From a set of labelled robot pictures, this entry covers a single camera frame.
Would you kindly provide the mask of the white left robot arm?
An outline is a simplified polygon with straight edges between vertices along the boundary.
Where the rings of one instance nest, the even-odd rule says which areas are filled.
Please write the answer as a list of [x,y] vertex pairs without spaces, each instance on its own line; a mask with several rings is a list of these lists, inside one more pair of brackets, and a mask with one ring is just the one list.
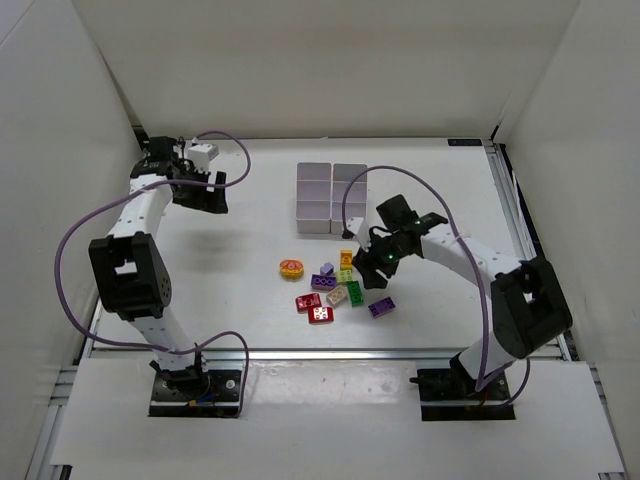
[[153,345],[154,370],[166,379],[192,380],[202,375],[198,353],[183,355],[194,342],[184,333],[169,308],[172,283],[155,243],[161,218],[171,203],[213,214],[226,214],[225,192],[200,185],[169,185],[148,189],[157,181],[191,180],[206,183],[210,162],[218,155],[212,144],[195,144],[182,154],[171,137],[150,139],[148,153],[130,174],[127,201],[106,237],[93,240],[89,257],[103,307],[129,323]]

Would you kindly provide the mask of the orange lego brick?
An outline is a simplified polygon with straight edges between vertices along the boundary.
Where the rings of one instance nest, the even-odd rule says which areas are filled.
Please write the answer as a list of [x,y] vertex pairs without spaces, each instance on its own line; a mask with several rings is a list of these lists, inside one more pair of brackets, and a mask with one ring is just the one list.
[[351,270],[353,261],[353,253],[351,250],[340,251],[340,269]]

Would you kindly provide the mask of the orange round lego piece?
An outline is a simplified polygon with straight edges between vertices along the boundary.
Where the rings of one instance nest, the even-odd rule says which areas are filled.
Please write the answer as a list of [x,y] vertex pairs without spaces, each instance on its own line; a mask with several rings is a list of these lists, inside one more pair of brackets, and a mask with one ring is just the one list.
[[296,259],[285,259],[280,262],[279,271],[283,278],[296,280],[304,276],[304,264]]

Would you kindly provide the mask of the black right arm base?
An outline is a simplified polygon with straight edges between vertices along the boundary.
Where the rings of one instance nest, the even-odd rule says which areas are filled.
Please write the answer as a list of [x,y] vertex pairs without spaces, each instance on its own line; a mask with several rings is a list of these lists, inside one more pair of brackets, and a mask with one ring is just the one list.
[[469,389],[450,369],[418,369],[409,382],[418,387],[424,422],[510,421],[514,407],[504,405],[511,397],[506,375],[501,373],[482,391]]

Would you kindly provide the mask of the light green lego brick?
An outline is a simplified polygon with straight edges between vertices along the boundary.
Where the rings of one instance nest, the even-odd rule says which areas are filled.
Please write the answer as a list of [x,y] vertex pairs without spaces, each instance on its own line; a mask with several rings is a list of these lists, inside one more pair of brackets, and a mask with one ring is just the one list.
[[347,284],[353,280],[353,272],[351,269],[338,270],[335,278],[338,284]]

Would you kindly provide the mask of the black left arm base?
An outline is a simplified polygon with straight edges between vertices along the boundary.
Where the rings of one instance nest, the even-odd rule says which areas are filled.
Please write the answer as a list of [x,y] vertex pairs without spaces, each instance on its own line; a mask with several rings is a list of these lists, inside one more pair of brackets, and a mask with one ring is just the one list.
[[148,416],[158,418],[237,418],[243,370],[218,369],[205,380],[187,388],[170,387],[159,375],[154,378]]

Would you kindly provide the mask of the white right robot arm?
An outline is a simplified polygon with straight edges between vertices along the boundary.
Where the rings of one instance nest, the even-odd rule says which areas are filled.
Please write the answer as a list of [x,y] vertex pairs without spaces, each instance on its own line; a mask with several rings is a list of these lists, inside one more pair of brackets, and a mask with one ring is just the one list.
[[344,229],[359,243],[353,265],[365,289],[386,288],[401,260],[411,255],[444,266],[478,288],[481,338],[450,362],[465,388],[481,390],[572,327],[563,290],[546,258],[520,259],[464,239],[452,220],[437,213],[419,216],[401,195],[377,211],[382,226],[351,217]]

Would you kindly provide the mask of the dark green lego brick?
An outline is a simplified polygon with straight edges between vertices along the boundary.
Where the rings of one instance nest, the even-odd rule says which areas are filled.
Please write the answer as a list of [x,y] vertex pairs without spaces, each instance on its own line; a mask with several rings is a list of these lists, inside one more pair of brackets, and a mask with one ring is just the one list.
[[349,299],[352,307],[361,306],[364,304],[364,297],[362,289],[358,281],[350,281],[346,284]]

